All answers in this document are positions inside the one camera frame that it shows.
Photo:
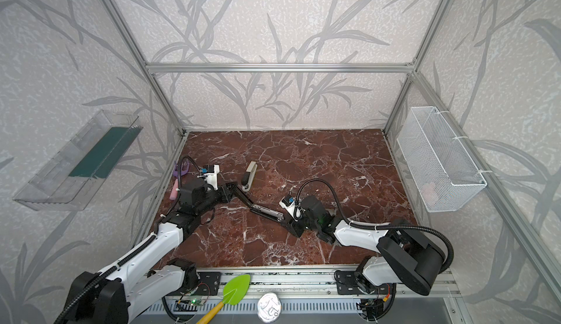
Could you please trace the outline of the beige stapler black cap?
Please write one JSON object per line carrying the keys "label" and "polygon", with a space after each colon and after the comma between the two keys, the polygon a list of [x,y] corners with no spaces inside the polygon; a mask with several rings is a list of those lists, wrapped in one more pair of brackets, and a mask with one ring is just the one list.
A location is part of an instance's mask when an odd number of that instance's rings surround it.
{"label": "beige stapler black cap", "polygon": [[251,163],[249,163],[241,179],[242,191],[244,192],[250,191],[256,173],[257,173],[257,162],[251,161]]}

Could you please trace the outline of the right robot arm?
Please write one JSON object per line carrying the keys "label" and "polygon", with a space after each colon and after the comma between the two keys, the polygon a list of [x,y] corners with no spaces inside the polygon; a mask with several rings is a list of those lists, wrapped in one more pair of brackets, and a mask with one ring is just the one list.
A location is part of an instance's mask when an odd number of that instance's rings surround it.
{"label": "right robot arm", "polygon": [[314,195],[286,195],[280,200],[282,223],[295,236],[312,231],[323,242],[373,251],[354,272],[356,286],[372,293],[381,285],[403,284],[422,296],[430,294],[437,276],[454,260],[454,248],[441,232],[415,226],[407,220],[363,223],[347,217],[333,186],[336,213],[327,210]]}

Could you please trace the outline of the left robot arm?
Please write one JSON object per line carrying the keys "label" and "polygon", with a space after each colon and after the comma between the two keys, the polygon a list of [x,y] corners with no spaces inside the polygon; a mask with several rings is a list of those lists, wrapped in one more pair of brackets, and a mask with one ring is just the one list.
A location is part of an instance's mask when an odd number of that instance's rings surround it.
{"label": "left robot arm", "polygon": [[96,273],[83,272],[72,283],[56,323],[130,323],[157,299],[189,284],[188,261],[149,271],[200,226],[203,214],[227,204],[236,182],[219,184],[219,166],[205,166],[196,178],[177,176],[175,202],[143,241]]}

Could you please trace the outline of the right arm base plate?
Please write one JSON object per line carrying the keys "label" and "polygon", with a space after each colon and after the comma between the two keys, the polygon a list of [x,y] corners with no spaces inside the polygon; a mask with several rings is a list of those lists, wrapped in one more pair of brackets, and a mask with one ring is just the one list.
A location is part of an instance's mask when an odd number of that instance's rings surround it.
{"label": "right arm base plate", "polygon": [[374,285],[356,271],[336,270],[334,279],[339,295],[392,296],[394,294],[390,284]]}

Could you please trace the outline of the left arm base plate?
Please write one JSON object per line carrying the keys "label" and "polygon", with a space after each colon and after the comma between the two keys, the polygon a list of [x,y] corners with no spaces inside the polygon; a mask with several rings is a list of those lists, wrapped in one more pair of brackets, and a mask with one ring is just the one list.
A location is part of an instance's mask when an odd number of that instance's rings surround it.
{"label": "left arm base plate", "polygon": [[175,293],[187,296],[217,296],[220,284],[221,273],[218,271],[189,272]]}

